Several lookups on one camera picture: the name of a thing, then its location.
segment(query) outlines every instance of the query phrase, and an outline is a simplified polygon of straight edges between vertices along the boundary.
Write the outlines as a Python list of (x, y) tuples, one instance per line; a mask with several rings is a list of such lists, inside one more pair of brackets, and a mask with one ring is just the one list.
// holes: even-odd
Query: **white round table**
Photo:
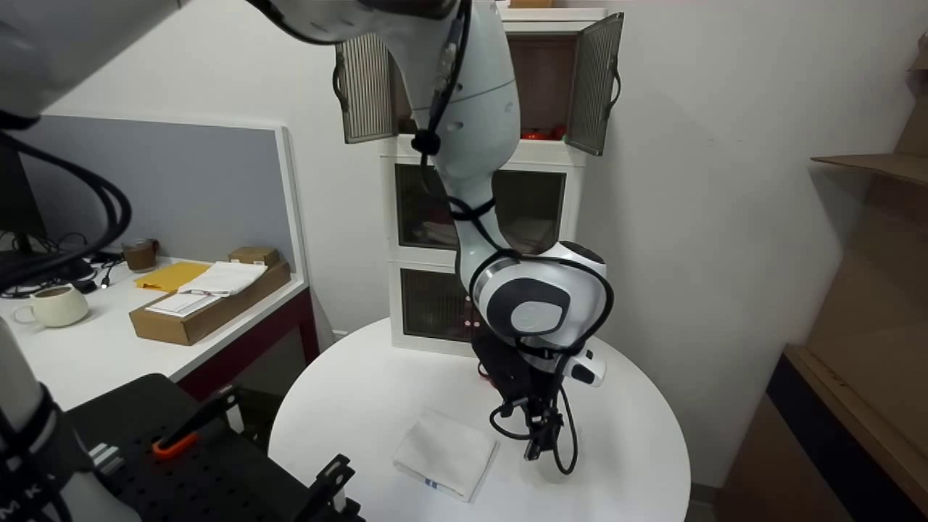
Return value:
[[(269, 458), (312, 486), (346, 454), (356, 473), (346, 493), (372, 522), (683, 522), (690, 458), (667, 400), (613, 346), (593, 339), (588, 348), (607, 364), (607, 377), (596, 390), (567, 387), (580, 433), (580, 462), (570, 480), (552, 454), (526, 462), (523, 442), (490, 431), (488, 416), (501, 400), (475, 374), (475, 358), (396, 348), (388, 320), (341, 339), (294, 383), (269, 435)], [(499, 439), (471, 505), (396, 465), (423, 412)]]

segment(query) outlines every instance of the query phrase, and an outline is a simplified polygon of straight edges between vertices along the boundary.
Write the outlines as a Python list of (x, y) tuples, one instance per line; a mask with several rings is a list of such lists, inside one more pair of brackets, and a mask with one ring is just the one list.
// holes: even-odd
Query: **paper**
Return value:
[(151, 304), (149, 310), (162, 313), (162, 317), (191, 317), (196, 310), (203, 310), (209, 304), (214, 304), (223, 296), (203, 296), (203, 294), (175, 294), (158, 304)]
[(197, 278), (207, 271), (209, 271), (209, 265), (178, 261), (162, 271), (145, 273), (143, 278), (136, 278), (136, 288), (175, 294), (180, 286)]
[(493, 448), (488, 433), (429, 412), (406, 433), (396, 462), (429, 487), (471, 502), (490, 467)]
[(233, 296), (258, 281), (262, 273), (267, 273), (264, 265), (217, 261), (196, 281), (182, 286), (180, 294)]

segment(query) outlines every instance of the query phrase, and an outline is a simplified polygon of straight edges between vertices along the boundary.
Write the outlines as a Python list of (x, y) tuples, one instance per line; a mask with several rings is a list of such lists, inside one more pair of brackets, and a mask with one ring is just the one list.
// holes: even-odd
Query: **open cabinet door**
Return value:
[(622, 93), (617, 42), (623, 16), (610, 16), (578, 39), (574, 99), (567, 142), (603, 157), (607, 125)]
[(333, 93), (343, 107), (346, 142), (374, 142), (399, 135), (391, 59), (378, 35), (336, 48)]

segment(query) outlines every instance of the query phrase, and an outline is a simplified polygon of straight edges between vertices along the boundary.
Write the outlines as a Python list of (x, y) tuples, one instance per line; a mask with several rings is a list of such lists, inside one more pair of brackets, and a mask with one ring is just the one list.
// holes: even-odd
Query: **white wall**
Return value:
[(816, 320), (852, 184), (813, 155), (887, 151), (925, 0), (623, 0), (623, 101), (580, 235), (613, 261), (603, 331), (719, 486), (786, 342)]
[(354, 331), (387, 317), (383, 180), (374, 145), (343, 145), (332, 65), (245, 0), (196, 0), (52, 113), (284, 123), (312, 286), (333, 331)]
[[(925, 0), (623, 0), (623, 101), (586, 186), (580, 235), (617, 286), (603, 338), (683, 418), (719, 486), (784, 342), (842, 259), (857, 186), (809, 155), (886, 151)], [(346, 149), (332, 54), (249, 7), (197, 0), (56, 113), (242, 116), (294, 130), (312, 281), (333, 328), (387, 317), (374, 149)]]

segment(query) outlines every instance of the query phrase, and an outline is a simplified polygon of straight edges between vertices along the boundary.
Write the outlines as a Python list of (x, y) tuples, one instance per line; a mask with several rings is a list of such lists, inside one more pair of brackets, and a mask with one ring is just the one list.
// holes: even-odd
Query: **gray partition wall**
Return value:
[[(283, 128), (69, 116), (51, 116), (27, 135), (27, 142), (98, 172), (130, 199), (135, 223), (116, 249), (161, 238), (168, 257), (227, 259), (235, 248), (264, 244), (303, 268), (283, 141)], [(27, 172), (52, 241), (103, 232), (103, 207), (81, 184), (35, 161)]]

